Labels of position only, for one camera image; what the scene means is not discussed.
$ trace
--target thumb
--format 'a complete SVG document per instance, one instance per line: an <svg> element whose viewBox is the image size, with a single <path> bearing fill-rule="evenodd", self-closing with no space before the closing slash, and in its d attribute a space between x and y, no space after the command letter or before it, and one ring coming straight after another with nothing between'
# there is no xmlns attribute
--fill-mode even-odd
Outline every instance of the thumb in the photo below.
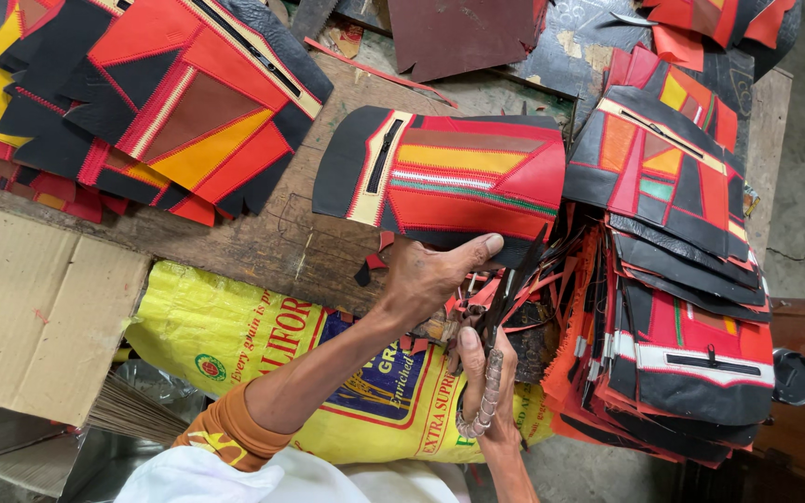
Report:
<svg viewBox="0 0 805 503"><path fill-rule="evenodd" d="M487 262L504 245L505 238L502 237L502 234L483 234L452 251L448 251L447 255L454 263L470 271Z"/></svg>
<svg viewBox="0 0 805 503"><path fill-rule="evenodd" d="M464 326L459 331L456 350L462 357L464 375L468 378L468 386L462 397L462 410L465 421L472 421L480 407L483 389L486 387L486 356L477 331Z"/></svg>

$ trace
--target zipper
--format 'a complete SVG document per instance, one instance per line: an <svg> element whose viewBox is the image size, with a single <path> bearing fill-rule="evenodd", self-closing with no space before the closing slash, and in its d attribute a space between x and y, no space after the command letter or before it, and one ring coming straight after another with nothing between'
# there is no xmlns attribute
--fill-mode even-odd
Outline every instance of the zipper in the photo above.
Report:
<svg viewBox="0 0 805 503"><path fill-rule="evenodd" d="M396 132L399 131L401 125L403 125L402 119L394 120L394 123L390 126L390 131L387 131L384 135L384 144L381 145L381 151L377 153L375 167L371 170L371 177L368 177L368 186L365 188L366 192L377 194L377 186L381 184L381 174L384 172L387 154L390 152L390 144L393 143Z"/></svg>
<svg viewBox="0 0 805 503"><path fill-rule="evenodd" d="M645 122L645 121L639 119L638 117L634 116L633 114L630 114L626 110L620 110L620 114L622 116L627 116L627 117L631 118L635 122L640 123L641 125L647 127L647 129L649 129L651 131L654 131L655 133L659 134L660 136L663 136L665 139L669 140L670 142L676 143L677 145L679 145L683 149L686 149L686 150L690 151L691 153L693 153L694 155L700 157L701 159L704 158L704 154L702 154L701 152L698 152L697 150L693 149L692 147L689 147L688 145L686 145L685 143L680 141L678 138L673 138L669 134L666 134L664 131L661 131L661 129L659 127L657 127L656 125L654 125L653 123Z"/></svg>
<svg viewBox="0 0 805 503"><path fill-rule="evenodd" d="M750 365L741 365L738 363L728 363L725 361L709 360L705 358L696 358L694 356L680 356L677 354L667 354L667 363L674 363L676 365L690 365L692 367L705 367L708 369L717 369L718 371L739 372L742 374L750 374L754 376L762 375L757 367Z"/></svg>
<svg viewBox="0 0 805 503"><path fill-rule="evenodd" d="M244 39L244 37L238 32L237 29L233 28L229 24L229 22L227 20L225 20L222 16L217 14L217 12L214 11L212 7L208 6L207 3L204 2L204 0L191 0L191 2L193 4L195 4L195 6L197 6L201 11L204 11L204 13L210 19L216 21L217 24L222 29L224 29L226 32L228 32L229 35L232 36L233 39L238 40L238 42L242 46L244 46L244 48L246 48L248 50L248 52L253 54L253 57L257 58L257 60L260 63L262 63L263 66L265 66L267 68L267 70L269 72L271 72L279 81L281 81L281 83L284 84L285 87L294 96L300 97L300 89L297 88L297 86L295 86L293 82L291 82L291 79L288 79L287 76L285 74L283 74L281 70L278 69L278 67L276 67L272 62L270 62L268 59L266 59L266 57L260 51L257 51L251 45L251 43L247 41L247 39Z"/></svg>

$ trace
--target plastic bag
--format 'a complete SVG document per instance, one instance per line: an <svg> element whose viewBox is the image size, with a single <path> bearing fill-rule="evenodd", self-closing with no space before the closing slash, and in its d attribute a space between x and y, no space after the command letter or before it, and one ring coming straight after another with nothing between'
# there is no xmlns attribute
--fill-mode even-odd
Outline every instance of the plastic bag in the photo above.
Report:
<svg viewBox="0 0 805 503"><path fill-rule="evenodd" d="M151 271L126 338L156 367L218 395L336 337L352 316L163 260ZM394 341L344 383L292 445L331 463L413 458L482 462L459 436L455 409L465 377L446 370L443 349L415 355ZM514 418L528 444L552 435L541 386L518 384Z"/></svg>

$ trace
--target hand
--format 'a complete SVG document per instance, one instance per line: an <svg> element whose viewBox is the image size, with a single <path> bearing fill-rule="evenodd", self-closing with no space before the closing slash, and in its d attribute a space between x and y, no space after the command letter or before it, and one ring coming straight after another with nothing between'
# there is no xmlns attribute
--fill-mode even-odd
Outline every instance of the hand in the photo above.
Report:
<svg viewBox="0 0 805 503"><path fill-rule="evenodd" d="M486 356L483 345L476 330L464 326L458 335L458 352L462 357L462 366L468 378L468 387L464 390L463 417L465 421L473 421L480 407L483 390L486 387ZM502 375L499 380L499 399L496 415L482 436L477 437L480 449L502 451L517 454L520 450L520 431L514 423L512 407L514 399L514 371L517 369L517 353L508 337L502 330L496 335L495 348L502 352Z"/></svg>
<svg viewBox="0 0 805 503"><path fill-rule="evenodd" d="M500 234L485 234L454 250L436 251L397 235L390 274L375 310L405 330L413 328L435 313L465 276L479 270L504 244Z"/></svg>

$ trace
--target cardboard sheet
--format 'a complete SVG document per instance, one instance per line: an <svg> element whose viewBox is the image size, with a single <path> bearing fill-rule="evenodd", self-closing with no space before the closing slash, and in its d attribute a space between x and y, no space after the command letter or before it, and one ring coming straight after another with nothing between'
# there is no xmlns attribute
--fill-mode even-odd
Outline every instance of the cardboard sheet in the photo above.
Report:
<svg viewBox="0 0 805 503"><path fill-rule="evenodd" d="M149 262L0 211L0 406L83 424Z"/></svg>

